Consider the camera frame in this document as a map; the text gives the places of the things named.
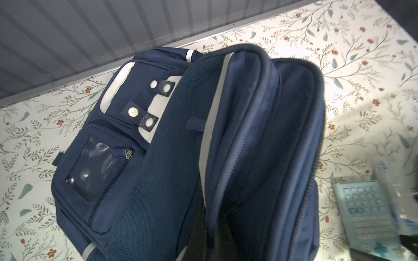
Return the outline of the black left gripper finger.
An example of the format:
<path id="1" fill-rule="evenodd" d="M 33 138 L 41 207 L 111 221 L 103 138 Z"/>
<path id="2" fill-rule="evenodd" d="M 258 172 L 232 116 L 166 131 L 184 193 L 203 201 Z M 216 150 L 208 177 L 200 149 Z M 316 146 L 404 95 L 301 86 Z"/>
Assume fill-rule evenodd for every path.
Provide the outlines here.
<path id="1" fill-rule="evenodd" d="M 207 254 L 205 206 L 201 203 L 193 220 L 187 248 L 183 261 L 205 261 Z"/>

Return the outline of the navy blue student backpack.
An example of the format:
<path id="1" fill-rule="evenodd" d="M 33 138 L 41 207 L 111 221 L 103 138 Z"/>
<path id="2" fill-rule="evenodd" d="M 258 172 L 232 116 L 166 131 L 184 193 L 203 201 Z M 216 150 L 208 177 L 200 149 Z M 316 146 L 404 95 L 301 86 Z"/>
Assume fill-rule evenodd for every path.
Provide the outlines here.
<path id="1" fill-rule="evenodd" d="M 86 261 L 312 261 L 325 120 L 319 67 L 239 44 L 160 47 L 114 74 L 53 164 L 57 223 Z"/>

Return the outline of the teal calculator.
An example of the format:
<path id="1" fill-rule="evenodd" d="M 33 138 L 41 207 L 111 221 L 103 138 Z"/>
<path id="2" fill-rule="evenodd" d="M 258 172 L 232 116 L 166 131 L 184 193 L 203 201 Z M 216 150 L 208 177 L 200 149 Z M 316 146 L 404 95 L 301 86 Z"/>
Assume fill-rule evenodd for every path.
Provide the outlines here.
<path id="1" fill-rule="evenodd" d="M 403 261 L 400 239 L 378 181 L 333 185 L 350 248 L 388 261 Z"/>

